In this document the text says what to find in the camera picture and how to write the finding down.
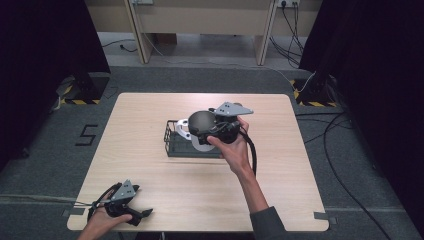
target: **grey carpet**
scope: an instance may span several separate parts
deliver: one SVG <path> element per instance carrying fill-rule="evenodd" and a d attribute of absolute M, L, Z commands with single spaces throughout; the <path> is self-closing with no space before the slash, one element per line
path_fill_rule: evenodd
<path fill-rule="evenodd" d="M 99 105 L 62 105 L 38 130 L 29 146 L 30 156 L 10 161 L 0 173 L 0 194 L 45 195 L 76 198 L 101 139 L 117 96 L 121 92 L 200 92 L 287 94 L 296 114 L 340 112 L 340 107 L 317 108 L 296 105 L 289 83 L 271 70 L 131 68 L 112 67 L 111 79 Z M 307 78 L 309 73 L 286 71 L 289 78 Z M 299 116 L 304 141 L 322 134 L 334 115 Z M 327 135 L 330 159 L 340 179 L 369 209 L 392 239 L 420 239 L 386 179 L 372 167 L 365 145 L 349 116 Z M 86 124 L 98 125 L 87 133 L 96 135 L 91 146 L 80 138 Z M 287 239 L 385 239 L 375 223 L 337 182 L 323 149 L 323 138 L 305 144 L 321 197 L 332 224 L 324 233 L 287 233 Z M 67 229 L 67 203 L 39 203 L 0 198 L 0 239 L 75 239 Z M 135 233 L 125 233 L 134 239 Z M 118 239 L 109 233 L 104 239 Z"/>

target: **black curtain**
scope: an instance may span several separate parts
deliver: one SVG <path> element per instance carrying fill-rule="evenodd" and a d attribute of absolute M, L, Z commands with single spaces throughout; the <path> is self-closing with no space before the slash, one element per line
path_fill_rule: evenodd
<path fill-rule="evenodd" d="M 337 77 L 374 161 L 424 237 L 423 24 L 422 0 L 324 0 L 300 68 L 319 71 L 331 56 L 326 74 Z"/>
<path fill-rule="evenodd" d="M 0 169 L 29 144 L 66 77 L 110 72 L 83 0 L 2 3 L 0 68 Z"/>

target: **wire basket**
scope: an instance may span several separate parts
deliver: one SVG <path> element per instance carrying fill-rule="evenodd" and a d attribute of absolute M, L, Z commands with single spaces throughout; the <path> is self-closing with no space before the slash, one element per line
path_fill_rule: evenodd
<path fill-rule="evenodd" d="M 166 123 L 163 141 L 165 142 L 165 151 L 168 157 L 219 158 L 221 152 L 218 148 L 208 152 L 201 152 L 195 149 L 191 141 L 178 134 L 175 128 L 177 122 L 177 120 L 168 120 Z"/>

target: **dark sleeve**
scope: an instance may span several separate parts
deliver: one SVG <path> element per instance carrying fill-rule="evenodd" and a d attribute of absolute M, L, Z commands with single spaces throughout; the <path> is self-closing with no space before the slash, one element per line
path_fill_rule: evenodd
<path fill-rule="evenodd" d="M 256 240 L 283 239 L 285 229 L 274 207 L 250 214 Z"/>

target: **wall outlet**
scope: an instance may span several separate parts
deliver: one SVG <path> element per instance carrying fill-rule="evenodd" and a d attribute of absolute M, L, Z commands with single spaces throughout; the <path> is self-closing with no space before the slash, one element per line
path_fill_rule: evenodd
<path fill-rule="evenodd" d="M 294 8 L 294 4 L 297 3 L 297 6 L 299 7 L 300 0 L 278 0 L 277 7 L 281 7 L 281 3 L 283 1 L 286 1 L 286 8 Z"/>

